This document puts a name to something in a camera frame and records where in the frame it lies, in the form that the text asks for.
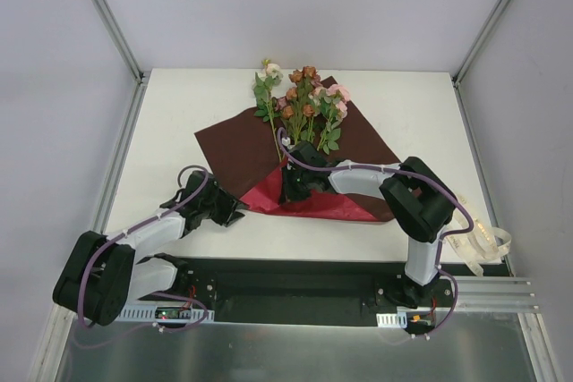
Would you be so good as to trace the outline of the dark red wrapping cloth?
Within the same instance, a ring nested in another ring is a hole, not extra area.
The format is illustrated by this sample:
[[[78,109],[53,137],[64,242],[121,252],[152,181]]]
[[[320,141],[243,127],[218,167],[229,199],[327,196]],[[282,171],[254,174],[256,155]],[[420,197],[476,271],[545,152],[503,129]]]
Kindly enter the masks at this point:
[[[253,212],[273,216],[388,222],[387,202],[358,194],[336,194],[325,173],[295,169],[295,194],[282,200],[285,162],[278,155],[271,128],[248,108],[195,133],[201,151],[221,187]]]

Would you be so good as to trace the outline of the orange brown rose stem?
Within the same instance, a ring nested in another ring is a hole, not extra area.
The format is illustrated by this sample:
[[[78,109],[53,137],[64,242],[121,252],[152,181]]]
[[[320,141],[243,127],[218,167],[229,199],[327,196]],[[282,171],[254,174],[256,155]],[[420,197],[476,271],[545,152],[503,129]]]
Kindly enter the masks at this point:
[[[281,119],[281,121],[286,126],[292,141],[298,143],[304,139],[303,132],[311,119],[312,108],[309,95],[313,89],[319,86],[321,78],[315,66],[307,65],[289,73],[288,79],[291,86],[286,91],[285,96],[290,100],[295,115],[290,120]]]

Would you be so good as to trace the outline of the small pink rose stem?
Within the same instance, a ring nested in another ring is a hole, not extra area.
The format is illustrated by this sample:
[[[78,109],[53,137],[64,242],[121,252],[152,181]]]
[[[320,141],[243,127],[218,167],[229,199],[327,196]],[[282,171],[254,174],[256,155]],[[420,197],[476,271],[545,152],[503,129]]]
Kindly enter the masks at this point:
[[[313,93],[316,110],[323,118],[321,134],[317,149],[329,155],[339,150],[338,140],[341,137],[341,124],[348,113],[350,93],[346,87],[333,84],[329,87],[318,87]]]

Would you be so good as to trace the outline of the mauve rose stem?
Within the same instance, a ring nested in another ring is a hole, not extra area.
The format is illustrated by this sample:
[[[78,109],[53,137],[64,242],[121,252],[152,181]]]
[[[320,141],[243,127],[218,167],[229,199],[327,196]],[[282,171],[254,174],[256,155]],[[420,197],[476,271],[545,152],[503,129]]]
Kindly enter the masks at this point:
[[[275,99],[274,111],[275,116],[283,120],[290,120],[295,115],[295,111],[287,96]]]

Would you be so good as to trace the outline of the white rose stem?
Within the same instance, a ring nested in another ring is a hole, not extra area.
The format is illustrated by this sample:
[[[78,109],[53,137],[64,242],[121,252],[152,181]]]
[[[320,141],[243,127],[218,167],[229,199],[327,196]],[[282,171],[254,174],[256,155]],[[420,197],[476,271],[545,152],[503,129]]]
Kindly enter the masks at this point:
[[[256,101],[255,116],[268,123],[273,134],[273,143],[278,156],[278,161],[282,160],[281,150],[278,146],[277,126],[275,119],[277,102],[273,97],[273,90],[278,87],[283,80],[283,72],[278,64],[273,63],[269,58],[261,61],[261,69],[254,74],[252,93]]]

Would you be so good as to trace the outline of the light pink rose stem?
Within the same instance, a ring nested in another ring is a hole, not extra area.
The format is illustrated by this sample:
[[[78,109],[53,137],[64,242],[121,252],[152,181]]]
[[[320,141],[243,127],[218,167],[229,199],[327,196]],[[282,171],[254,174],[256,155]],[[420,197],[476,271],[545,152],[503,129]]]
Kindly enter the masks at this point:
[[[328,128],[337,114],[334,98],[324,87],[317,87],[311,91],[309,100],[312,108],[311,118],[316,121],[320,117],[323,127]]]

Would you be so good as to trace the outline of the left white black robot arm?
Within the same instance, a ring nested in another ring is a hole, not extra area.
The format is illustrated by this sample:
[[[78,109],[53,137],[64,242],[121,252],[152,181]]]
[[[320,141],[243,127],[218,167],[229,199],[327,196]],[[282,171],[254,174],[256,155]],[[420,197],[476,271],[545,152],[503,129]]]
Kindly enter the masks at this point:
[[[82,233],[56,281],[53,302],[74,312],[85,326],[103,327],[126,304],[150,295],[194,302],[188,263],[160,248],[183,239],[204,220],[229,227],[248,206],[204,168],[191,170],[175,195],[146,219],[111,234]]]

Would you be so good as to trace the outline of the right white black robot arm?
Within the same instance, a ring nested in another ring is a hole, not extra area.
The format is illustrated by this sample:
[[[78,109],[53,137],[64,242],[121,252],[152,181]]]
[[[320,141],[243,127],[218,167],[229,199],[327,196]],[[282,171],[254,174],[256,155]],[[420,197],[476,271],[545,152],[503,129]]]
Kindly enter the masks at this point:
[[[385,201],[408,237],[404,274],[384,288],[385,297],[409,309],[433,297],[440,279],[439,236],[452,220],[456,199],[420,158],[387,166],[329,162],[308,142],[295,145],[286,157],[279,203],[304,201],[315,191]]]

